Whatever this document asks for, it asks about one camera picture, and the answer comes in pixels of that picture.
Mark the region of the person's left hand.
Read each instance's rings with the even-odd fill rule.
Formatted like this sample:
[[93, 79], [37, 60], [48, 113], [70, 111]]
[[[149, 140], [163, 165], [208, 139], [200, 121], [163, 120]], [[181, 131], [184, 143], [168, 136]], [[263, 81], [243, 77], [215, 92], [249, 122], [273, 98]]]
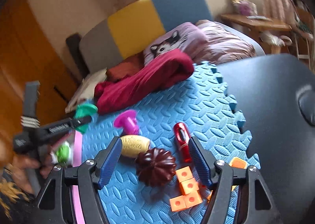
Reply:
[[26, 174], [26, 169], [40, 169], [40, 174], [43, 178], [47, 178], [53, 168], [51, 156], [46, 158], [48, 165], [41, 166], [40, 162], [25, 155], [14, 155], [11, 164], [7, 167], [11, 172], [11, 177], [14, 183], [24, 192], [34, 194]]

